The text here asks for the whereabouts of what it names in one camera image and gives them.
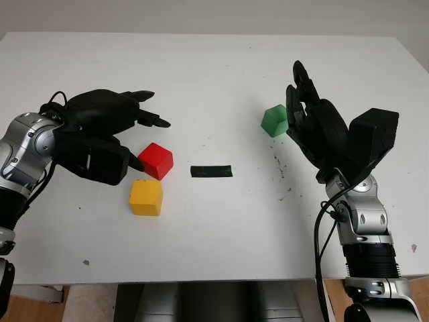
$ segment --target robotic arm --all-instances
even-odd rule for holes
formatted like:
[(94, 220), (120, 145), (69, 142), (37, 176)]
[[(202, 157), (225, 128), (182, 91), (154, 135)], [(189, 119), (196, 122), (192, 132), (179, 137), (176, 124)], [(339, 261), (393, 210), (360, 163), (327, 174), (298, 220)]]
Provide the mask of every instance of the robotic arm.
[(399, 114), (370, 109), (349, 128), (334, 105), (320, 99), (302, 64), (294, 64), (296, 87), (286, 90), (287, 134), (319, 169), (316, 179), (326, 185), (329, 201), (314, 225), (316, 283), (320, 308), (329, 321), (324, 297), (318, 229), (329, 207), (347, 259), (345, 289), (354, 304), (347, 322), (421, 321), (408, 281), (400, 278), (387, 213), (377, 198), (371, 171), (393, 148)]
[[(64, 105), (53, 102), (57, 94), (64, 96)], [(49, 183), (57, 164), (82, 178), (111, 185), (121, 182), (128, 166), (144, 170), (114, 135), (136, 121), (170, 126), (159, 115), (139, 108), (139, 102), (153, 95), (98, 89), (67, 101), (63, 92), (57, 92), (39, 113), (24, 113), (11, 122), (0, 140), (0, 256), (13, 249), (18, 219)], [(13, 264), (0, 258), (0, 318), (7, 310), (14, 275)]]

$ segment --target green cube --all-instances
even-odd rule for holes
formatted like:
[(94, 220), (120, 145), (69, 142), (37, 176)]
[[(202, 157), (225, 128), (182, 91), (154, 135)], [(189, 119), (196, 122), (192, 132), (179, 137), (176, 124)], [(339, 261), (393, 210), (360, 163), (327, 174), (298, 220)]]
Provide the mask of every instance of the green cube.
[(265, 111), (261, 127), (275, 138), (283, 134), (288, 129), (288, 120), (286, 117), (286, 108), (283, 105), (277, 105)]

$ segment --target table surface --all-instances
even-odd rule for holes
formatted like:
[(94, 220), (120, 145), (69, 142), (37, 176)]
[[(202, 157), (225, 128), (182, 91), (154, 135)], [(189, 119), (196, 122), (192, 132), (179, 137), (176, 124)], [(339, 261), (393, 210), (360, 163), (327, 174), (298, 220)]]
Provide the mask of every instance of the table surface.
[[(141, 107), (172, 123), (119, 134), (135, 154), (171, 150), (159, 217), (136, 217), (129, 190), (59, 167), (16, 227), (7, 257), (17, 284), (292, 279), (314, 276), (312, 230), (324, 187), (263, 112), (285, 102), (301, 60), (321, 97), (349, 123), (371, 107), (400, 113), (394, 149), (373, 171), (403, 275), (429, 273), (429, 74), (393, 38), (11, 33), (0, 42), (0, 130), (56, 91), (147, 89)], [(230, 164), (232, 178), (192, 178), (192, 165)], [(331, 221), (322, 223), (325, 237)], [(412, 245), (417, 245), (415, 252)], [(335, 233), (323, 273), (344, 277)]]

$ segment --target black cable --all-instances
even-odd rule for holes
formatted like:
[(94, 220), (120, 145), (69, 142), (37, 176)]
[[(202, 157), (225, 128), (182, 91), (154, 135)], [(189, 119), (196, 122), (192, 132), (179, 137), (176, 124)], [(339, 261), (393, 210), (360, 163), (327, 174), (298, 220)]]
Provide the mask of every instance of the black cable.
[(55, 96), (58, 95), (58, 94), (62, 95), (62, 97), (64, 98), (64, 106), (66, 106), (67, 105), (67, 97), (66, 97), (66, 94), (64, 94), (63, 91), (58, 91), (55, 94), (53, 94), (52, 97), (51, 97), (51, 99), (49, 100), (49, 103), (51, 103), (54, 100)]
[(328, 307), (326, 305), (326, 297), (324, 295), (323, 289), (323, 280), (322, 280), (322, 268), (320, 265), (320, 252), (319, 252), (319, 228), (320, 222), (322, 221), (323, 215), (326, 213), (328, 208), (341, 196), (348, 193), (355, 187), (355, 184), (351, 184), (349, 187), (339, 191), (332, 198), (330, 198), (320, 209), (319, 214), (317, 215), (316, 222), (314, 223), (314, 262), (316, 264), (316, 287), (317, 287), (317, 295), (320, 305), (320, 310), (322, 311), (323, 319), (326, 322), (329, 322), (328, 316)]
[(46, 172), (46, 169), (43, 170), (43, 177), (35, 183), (33, 190), (36, 189), (42, 182), (44, 182), (46, 180), (47, 175), (48, 175), (48, 173)]
[(29, 209), (29, 206), (31, 205), (31, 203), (34, 201), (34, 199), (36, 199), (40, 193), (46, 188), (46, 186), (48, 185), (48, 183), (50, 182), (52, 176), (54, 175), (54, 171), (55, 171), (55, 166), (56, 163), (55, 161), (51, 162), (51, 167), (49, 167), (49, 171), (48, 174), (46, 175), (45, 179), (43, 180), (42, 184), (40, 185), (39, 189), (36, 190), (31, 197), (27, 200), (27, 203), (25, 204), (25, 207), (23, 209), (23, 211), (21, 212), (21, 214), (19, 215), (19, 218), (21, 218), (21, 216)]
[(325, 250), (325, 248), (327, 247), (327, 245), (328, 245), (328, 243), (329, 243), (330, 237), (331, 237), (331, 236), (332, 236), (332, 234), (334, 233), (334, 230), (335, 230), (335, 227), (336, 227), (336, 223), (338, 223), (338, 221), (335, 219), (335, 220), (334, 220), (334, 224), (332, 225), (332, 228), (330, 229), (329, 235), (328, 235), (328, 237), (326, 238), (326, 241), (325, 241), (325, 243), (324, 243), (324, 245), (323, 245), (323, 247), (322, 247), (322, 250), (320, 251), (320, 255), (319, 255), (319, 259), (320, 259), (320, 260), (322, 260), (324, 250)]

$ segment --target white wall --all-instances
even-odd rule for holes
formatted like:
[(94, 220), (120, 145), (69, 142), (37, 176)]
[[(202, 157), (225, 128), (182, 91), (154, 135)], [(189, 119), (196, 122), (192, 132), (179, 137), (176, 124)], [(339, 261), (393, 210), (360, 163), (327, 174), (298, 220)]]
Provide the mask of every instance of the white wall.
[(0, 0), (9, 31), (395, 36), (429, 69), (429, 0)]

